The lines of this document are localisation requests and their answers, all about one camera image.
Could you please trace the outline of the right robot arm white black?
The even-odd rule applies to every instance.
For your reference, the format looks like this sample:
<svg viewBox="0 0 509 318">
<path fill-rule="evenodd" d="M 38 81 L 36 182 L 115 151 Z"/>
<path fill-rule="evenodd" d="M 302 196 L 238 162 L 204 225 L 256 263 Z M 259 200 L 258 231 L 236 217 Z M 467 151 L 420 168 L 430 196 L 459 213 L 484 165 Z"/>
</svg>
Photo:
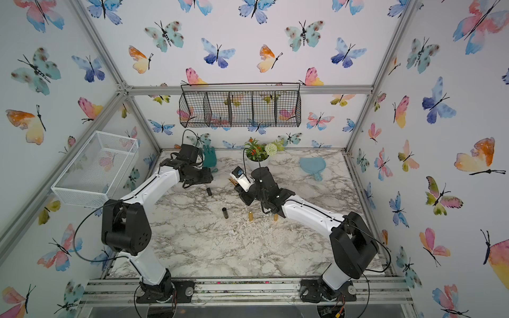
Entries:
<svg viewBox="0 0 509 318">
<path fill-rule="evenodd" d="M 336 213 L 311 204 L 280 188 L 267 167 L 257 168 L 250 178 L 237 167 L 230 179 L 245 205 L 258 201 L 264 213 L 296 221 L 330 240 L 334 261 L 319 279 L 327 291 L 336 292 L 348 281 L 359 279 L 379 253 L 378 242 L 358 213 Z"/>
</svg>

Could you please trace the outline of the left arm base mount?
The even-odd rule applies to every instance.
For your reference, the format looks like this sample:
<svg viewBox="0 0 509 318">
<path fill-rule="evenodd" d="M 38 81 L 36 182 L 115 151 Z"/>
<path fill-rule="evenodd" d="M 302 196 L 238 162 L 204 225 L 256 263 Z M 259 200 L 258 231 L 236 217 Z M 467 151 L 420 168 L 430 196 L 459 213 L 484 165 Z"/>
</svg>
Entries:
<svg viewBox="0 0 509 318">
<path fill-rule="evenodd" d="M 149 285 L 140 283 L 140 291 L 143 295 L 138 295 L 136 303 L 157 304 L 157 303 L 191 303 L 196 284 L 191 280 L 172 279 L 163 280 L 159 285 Z"/>
</svg>

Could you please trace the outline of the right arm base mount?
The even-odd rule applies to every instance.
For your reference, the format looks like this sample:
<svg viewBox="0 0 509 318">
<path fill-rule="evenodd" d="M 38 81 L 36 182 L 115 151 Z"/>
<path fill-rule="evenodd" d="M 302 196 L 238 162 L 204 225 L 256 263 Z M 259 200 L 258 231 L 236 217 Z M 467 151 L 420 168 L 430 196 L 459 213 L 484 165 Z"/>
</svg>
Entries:
<svg viewBox="0 0 509 318">
<path fill-rule="evenodd" d="M 357 300 L 356 289 L 349 280 L 341 287 L 334 289 L 328 286 L 324 280 L 303 279 L 300 281 L 300 299 L 307 303 L 319 303 L 322 301 L 355 302 Z"/>
</svg>

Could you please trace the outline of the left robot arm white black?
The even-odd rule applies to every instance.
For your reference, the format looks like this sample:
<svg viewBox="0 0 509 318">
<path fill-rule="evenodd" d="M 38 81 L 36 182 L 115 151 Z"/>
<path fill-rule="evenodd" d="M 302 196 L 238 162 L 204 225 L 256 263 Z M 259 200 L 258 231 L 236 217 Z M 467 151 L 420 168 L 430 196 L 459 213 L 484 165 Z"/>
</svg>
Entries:
<svg viewBox="0 0 509 318">
<path fill-rule="evenodd" d="M 140 275 L 145 288 L 171 285 L 170 271 L 156 257 L 149 243 L 152 229 L 148 220 L 164 194 L 182 184 L 184 189 L 213 181 L 217 165 L 215 148 L 183 144 L 179 152 L 164 159 L 155 173 L 120 200 L 109 200 L 102 213 L 102 243 L 127 258 Z"/>
</svg>

